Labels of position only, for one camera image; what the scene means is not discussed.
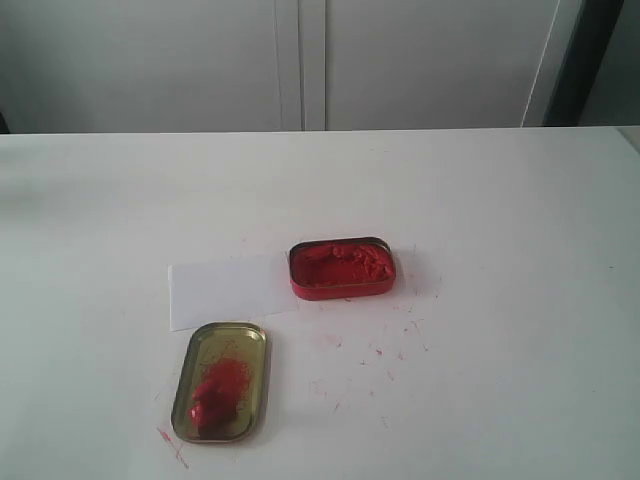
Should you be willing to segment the red plastic stamp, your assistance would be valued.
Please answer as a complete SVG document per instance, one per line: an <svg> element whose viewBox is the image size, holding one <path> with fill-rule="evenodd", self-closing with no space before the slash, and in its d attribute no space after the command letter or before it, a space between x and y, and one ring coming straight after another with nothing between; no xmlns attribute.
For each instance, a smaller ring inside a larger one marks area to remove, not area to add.
<svg viewBox="0 0 640 480"><path fill-rule="evenodd" d="M241 392L229 379L204 380L192 395L189 418L198 428L212 428L232 420L237 414Z"/></svg>

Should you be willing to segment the red ink pad tin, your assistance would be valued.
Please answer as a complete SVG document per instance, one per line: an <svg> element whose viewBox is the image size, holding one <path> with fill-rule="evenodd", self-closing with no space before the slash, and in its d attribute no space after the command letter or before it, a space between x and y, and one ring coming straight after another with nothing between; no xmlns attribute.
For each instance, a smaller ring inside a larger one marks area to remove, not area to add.
<svg viewBox="0 0 640 480"><path fill-rule="evenodd" d="M397 274L389 245L377 237L302 242L288 264L293 292L308 301L381 295Z"/></svg>

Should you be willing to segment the white paper sheet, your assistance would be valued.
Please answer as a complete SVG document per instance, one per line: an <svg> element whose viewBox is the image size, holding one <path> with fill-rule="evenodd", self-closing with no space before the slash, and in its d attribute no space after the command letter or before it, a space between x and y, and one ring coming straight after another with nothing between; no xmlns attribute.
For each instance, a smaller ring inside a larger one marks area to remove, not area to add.
<svg viewBox="0 0 640 480"><path fill-rule="evenodd" d="M171 265L168 285L172 331L298 307L284 253Z"/></svg>

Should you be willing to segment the gold metal tin lid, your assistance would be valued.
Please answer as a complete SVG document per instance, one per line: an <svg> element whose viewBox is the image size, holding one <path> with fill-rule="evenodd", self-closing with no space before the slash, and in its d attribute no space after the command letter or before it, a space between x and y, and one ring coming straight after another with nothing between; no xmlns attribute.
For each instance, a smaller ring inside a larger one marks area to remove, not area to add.
<svg viewBox="0 0 640 480"><path fill-rule="evenodd" d="M250 435L261 414L269 340L259 326L215 322L191 336L170 422L194 444L231 443Z"/></svg>

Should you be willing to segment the dark door frame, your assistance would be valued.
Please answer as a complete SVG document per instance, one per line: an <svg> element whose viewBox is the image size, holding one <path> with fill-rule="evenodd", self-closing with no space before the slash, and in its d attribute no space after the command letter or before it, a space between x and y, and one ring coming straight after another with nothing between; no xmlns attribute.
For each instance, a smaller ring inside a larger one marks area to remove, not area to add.
<svg viewBox="0 0 640 480"><path fill-rule="evenodd" d="M639 124L639 0L583 1L546 127Z"/></svg>

